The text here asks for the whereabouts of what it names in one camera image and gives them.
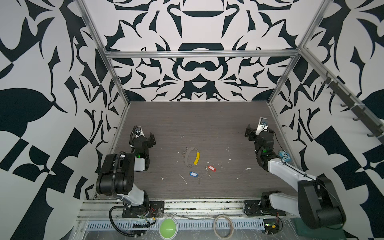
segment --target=yellow tube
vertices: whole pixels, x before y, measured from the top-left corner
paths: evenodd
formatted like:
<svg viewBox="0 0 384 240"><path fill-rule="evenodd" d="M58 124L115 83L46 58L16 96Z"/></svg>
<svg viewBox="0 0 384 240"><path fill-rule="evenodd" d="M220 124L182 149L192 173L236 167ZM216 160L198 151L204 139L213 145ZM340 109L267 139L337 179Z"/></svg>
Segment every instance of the yellow tube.
<svg viewBox="0 0 384 240"><path fill-rule="evenodd" d="M200 153L196 153L196 160L193 162L193 164L197 165L197 162L199 161Z"/></svg>

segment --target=paper scrap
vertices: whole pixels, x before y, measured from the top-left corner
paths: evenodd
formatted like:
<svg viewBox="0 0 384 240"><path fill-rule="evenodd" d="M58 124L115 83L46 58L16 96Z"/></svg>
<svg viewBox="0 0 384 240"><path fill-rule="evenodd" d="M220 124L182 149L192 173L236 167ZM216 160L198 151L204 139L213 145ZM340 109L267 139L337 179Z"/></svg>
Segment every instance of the paper scrap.
<svg viewBox="0 0 384 240"><path fill-rule="evenodd" d="M180 177L183 177L183 176L181 176L181 174L179 174L179 175L180 175ZM183 180L184 180L185 184L188 186L188 183L185 181L184 178L183 178Z"/></svg>

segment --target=green button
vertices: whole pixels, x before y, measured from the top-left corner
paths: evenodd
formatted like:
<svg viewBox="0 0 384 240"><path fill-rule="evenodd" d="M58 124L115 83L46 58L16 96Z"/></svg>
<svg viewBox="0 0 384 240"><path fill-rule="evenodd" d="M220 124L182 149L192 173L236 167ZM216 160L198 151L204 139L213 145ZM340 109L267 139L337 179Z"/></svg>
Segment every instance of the green button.
<svg viewBox="0 0 384 240"><path fill-rule="evenodd" d="M172 219L165 219L160 225L160 234L163 238L169 239L176 233L176 223Z"/></svg>

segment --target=black and white panel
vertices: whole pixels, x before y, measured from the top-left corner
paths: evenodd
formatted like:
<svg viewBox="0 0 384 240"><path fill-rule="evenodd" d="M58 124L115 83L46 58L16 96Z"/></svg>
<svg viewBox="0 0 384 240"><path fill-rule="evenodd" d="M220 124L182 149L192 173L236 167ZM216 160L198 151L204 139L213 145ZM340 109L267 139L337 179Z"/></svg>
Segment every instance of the black and white panel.
<svg viewBox="0 0 384 240"><path fill-rule="evenodd" d="M113 59L131 101L268 100L290 57Z"/></svg>
<svg viewBox="0 0 384 240"><path fill-rule="evenodd" d="M85 0L108 51L295 49L321 0Z"/></svg>
<svg viewBox="0 0 384 240"><path fill-rule="evenodd" d="M73 0L0 3L2 239L64 239L125 107Z"/></svg>
<svg viewBox="0 0 384 240"><path fill-rule="evenodd" d="M335 0L307 47L384 119L384 2Z"/></svg>
<svg viewBox="0 0 384 240"><path fill-rule="evenodd" d="M348 238L384 237L384 146L301 58L273 103L302 169L331 179Z"/></svg>

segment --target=wooden table surface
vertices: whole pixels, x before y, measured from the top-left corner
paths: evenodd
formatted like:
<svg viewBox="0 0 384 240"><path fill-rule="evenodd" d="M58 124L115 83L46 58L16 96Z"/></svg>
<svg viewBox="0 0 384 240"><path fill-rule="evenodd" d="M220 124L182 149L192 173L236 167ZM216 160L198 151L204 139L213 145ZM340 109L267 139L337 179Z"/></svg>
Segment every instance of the wooden table surface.
<svg viewBox="0 0 384 240"><path fill-rule="evenodd" d="M141 126L146 137L149 132L155 135L148 171L134 175L134 183L149 198L251 198L272 190L297 195L257 164L254 144L244 137L247 125L256 128L260 117L268 118L284 144L266 102L132 102L115 153L131 151L128 141L134 125ZM200 152L191 169L183 161L187 147ZM279 150L275 140L274 151ZM195 157L192 152L189 162ZM216 172L206 171L207 165ZM200 182L190 171L202 176Z"/></svg>

